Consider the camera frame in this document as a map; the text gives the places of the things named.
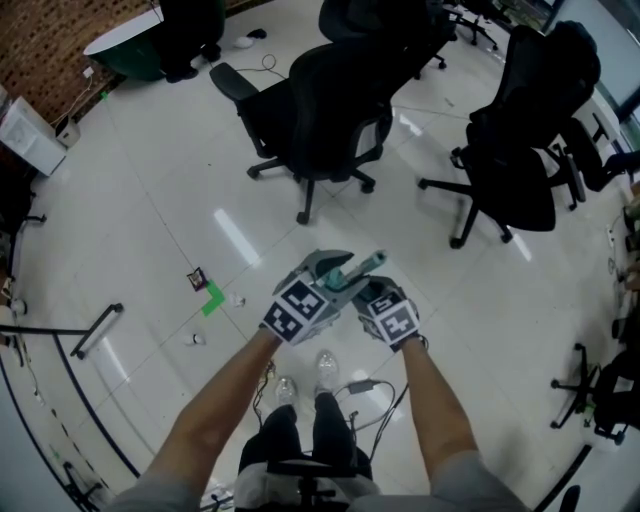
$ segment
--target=hand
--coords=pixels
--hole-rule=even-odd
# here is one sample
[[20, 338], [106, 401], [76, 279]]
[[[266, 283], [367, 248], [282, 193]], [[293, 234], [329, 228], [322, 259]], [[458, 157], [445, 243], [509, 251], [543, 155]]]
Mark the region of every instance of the hand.
[[392, 279], [370, 277], [369, 285], [352, 302], [365, 332], [389, 345], [394, 352], [410, 338], [419, 337], [418, 310]]
[[358, 277], [339, 290], [327, 285], [342, 276], [340, 266], [352, 257], [346, 251], [314, 251], [307, 256], [276, 287], [274, 303], [261, 326], [282, 341], [298, 345], [333, 324], [341, 309], [369, 284], [368, 277]]

